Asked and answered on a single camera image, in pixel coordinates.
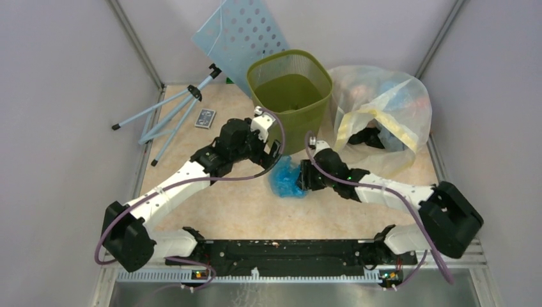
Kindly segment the blue plastic trash bag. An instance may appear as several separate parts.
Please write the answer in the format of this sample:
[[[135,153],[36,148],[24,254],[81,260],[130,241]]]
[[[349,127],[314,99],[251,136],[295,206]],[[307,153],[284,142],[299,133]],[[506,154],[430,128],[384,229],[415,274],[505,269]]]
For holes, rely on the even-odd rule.
[[[291,156],[283,156],[268,176],[272,192],[280,198],[304,198],[306,192],[297,186],[300,164],[293,162]]]

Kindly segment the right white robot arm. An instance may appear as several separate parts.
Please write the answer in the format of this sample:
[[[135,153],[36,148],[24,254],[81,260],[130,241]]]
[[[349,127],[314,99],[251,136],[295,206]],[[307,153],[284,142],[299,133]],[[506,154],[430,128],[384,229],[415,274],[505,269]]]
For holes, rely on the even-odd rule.
[[[484,225],[481,214],[452,183],[411,185],[351,168],[330,148],[300,163],[297,186],[303,191],[330,188],[340,197],[376,203],[411,214],[414,223],[391,225],[377,236],[376,258],[391,264],[401,254],[429,250],[437,258],[459,259]]]

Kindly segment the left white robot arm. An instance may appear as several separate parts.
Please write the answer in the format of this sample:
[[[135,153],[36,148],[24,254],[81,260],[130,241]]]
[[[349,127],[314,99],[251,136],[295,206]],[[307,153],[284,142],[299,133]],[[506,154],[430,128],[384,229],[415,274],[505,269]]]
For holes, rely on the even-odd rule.
[[[104,213],[97,248],[105,250],[126,271],[135,272],[154,258],[181,256],[189,264],[204,259],[205,247],[187,230],[171,239],[154,240],[151,231],[177,206],[217,181],[230,181],[235,163],[249,160],[269,172],[283,152],[275,140],[270,151],[265,148],[272,127],[282,127],[269,113],[253,119],[232,118],[207,146],[197,150],[168,179],[143,196],[120,203],[112,202]]]

